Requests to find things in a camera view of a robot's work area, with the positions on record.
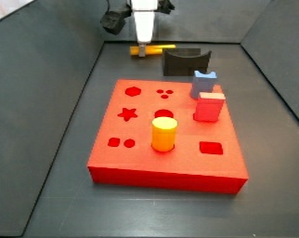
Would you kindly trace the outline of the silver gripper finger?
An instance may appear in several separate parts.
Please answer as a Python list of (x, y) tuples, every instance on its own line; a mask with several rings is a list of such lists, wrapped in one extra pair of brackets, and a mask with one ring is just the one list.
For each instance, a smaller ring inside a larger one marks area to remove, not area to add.
[(138, 44), (138, 57), (144, 58), (146, 56), (146, 44)]

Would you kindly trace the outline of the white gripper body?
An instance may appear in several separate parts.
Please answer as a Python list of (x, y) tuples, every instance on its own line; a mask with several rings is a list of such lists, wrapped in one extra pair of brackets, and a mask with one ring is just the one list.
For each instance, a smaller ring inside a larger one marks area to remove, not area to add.
[(150, 42), (156, 9), (157, 0), (132, 0), (136, 37), (140, 44)]

